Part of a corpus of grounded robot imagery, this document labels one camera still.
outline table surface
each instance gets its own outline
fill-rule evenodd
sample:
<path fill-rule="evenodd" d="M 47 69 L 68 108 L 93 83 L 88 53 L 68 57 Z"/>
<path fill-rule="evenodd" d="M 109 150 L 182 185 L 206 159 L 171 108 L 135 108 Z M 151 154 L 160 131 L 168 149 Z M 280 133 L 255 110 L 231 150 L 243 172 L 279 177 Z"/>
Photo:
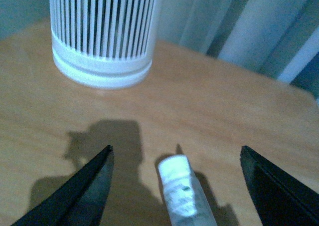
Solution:
<path fill-rule="evenodd" d="M 170 225 L 155 165 L 178 145 L 219 226 L 261 225 L 240 167 L 243 145 L 319 192 L 319 109 L 295 87 L 160 41 L 143 83 L 89 88 L 55 67 L 49 20 L 0 42 L 0 71 L 0 225 L 106 144 L 115 168 L 103 226 Z"/>

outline curtain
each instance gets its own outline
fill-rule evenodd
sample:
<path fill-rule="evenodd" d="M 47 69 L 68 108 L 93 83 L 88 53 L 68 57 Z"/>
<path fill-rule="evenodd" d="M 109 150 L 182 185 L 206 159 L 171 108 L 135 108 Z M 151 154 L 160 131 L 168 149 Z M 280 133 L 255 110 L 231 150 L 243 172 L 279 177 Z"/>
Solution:
<path fill-rule="evenodd" d="M 158 36 L 308 90 L 319 103 L 319 0 L 164 0 Z"/>

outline white striped container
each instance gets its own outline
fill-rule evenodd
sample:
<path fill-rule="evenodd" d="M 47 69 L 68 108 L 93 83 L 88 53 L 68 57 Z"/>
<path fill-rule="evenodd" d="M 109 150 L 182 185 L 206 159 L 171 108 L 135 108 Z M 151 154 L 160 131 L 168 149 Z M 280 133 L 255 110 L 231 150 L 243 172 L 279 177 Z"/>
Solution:
<path fill-rule="evenodd" d="M 97 88 L 141 82 L 153 58 L 162 0 L 50 0 L 53 59 Z"/>

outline small white bottle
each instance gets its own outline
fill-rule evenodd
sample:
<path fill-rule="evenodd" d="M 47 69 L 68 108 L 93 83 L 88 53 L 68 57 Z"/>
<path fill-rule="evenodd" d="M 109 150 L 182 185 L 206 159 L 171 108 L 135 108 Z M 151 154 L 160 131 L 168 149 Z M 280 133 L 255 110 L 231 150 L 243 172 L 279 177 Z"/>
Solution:
<path fill-rule="evenodd" d="M 185 155 L 160 162 L 159 175 L 172 226 L 217 226 L 204 191 Z"/>

